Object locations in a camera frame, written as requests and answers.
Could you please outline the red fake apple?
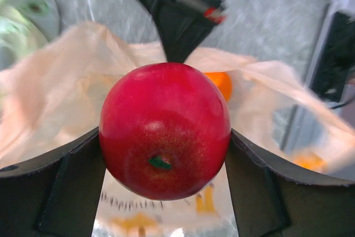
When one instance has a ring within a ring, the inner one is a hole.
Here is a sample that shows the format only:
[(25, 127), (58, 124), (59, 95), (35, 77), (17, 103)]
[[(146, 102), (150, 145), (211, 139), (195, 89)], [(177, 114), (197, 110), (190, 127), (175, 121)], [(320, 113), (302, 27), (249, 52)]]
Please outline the red fake apple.
[(223, 95), (206, 75), (180, 63), (146, 65), (122, 77), (99, 123), (107, 170), (152, 200), (203, 189), (221, 169), (230, 135)]

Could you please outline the yellow fake lemon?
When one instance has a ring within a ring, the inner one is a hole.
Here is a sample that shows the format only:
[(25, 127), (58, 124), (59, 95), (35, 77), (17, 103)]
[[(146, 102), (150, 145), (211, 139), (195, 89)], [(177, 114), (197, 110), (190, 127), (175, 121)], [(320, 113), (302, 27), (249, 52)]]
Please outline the yellow fake lemon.
[(313, 152), (299, 153), (293, 157), (292, 162), (300, 167), (314, 172), (327, 172), (326, 161)]

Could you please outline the orange banana-print plastic bag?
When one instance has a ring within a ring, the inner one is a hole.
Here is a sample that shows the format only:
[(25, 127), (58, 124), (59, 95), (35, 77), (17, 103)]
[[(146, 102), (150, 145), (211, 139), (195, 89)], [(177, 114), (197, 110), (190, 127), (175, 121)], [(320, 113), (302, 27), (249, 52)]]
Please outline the orange banana-print plastic bag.
[[(165, 59), (157, 43), (127, 44), (105, 26), (85, 22), (1, 72), (1, 166), (35, 158), (95, 129), (113, 83), (136, 67)], [(188, 65), (226, 72), (233, 83), (232, 127), (257, 146), (291, 162), (313, 152), (327, 172), (354, 159), (354, 128), (306, 89), (278, 61), (198, 48)], [(110, 236), (239, 236), (226, 166), (200, 196), (158, 202), (104, 178), (94, 233)]]

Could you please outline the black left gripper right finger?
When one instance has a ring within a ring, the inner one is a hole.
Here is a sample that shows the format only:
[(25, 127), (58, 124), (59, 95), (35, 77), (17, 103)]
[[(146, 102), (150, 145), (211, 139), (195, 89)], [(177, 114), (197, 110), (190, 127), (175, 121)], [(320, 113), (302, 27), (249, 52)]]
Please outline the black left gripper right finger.
[(354, 236), (354, 182), (299, 167), (236, 131), (225, 165), (239, 236)]

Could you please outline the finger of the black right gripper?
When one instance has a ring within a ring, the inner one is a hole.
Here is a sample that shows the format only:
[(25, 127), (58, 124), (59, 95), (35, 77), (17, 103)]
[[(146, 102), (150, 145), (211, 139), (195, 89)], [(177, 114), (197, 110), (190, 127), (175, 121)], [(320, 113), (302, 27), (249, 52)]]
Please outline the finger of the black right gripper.
[(186, 12), (168, 5), (152, 15), (168, 62), (184, 63), (211, 33), (215, 23), (200, 13)]

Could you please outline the fake orange mandarin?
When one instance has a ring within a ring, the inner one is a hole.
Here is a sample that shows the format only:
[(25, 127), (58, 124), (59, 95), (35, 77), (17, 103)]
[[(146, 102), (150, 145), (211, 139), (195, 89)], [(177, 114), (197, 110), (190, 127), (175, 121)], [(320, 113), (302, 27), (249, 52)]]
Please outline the fake orange mandarin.
[(226, 72), (209, 72), (204, 73), (214, 85), (217, 86), (225, 100), (228, 102), (232, 95), (232, 81)]

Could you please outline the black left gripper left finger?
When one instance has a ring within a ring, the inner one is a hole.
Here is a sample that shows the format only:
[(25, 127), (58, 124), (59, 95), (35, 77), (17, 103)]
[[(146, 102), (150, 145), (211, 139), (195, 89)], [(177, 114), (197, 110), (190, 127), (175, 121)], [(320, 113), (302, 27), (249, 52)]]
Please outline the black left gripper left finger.
[(104, 175), (98, 129), (1, 168), (1, 236), (91, 236)]

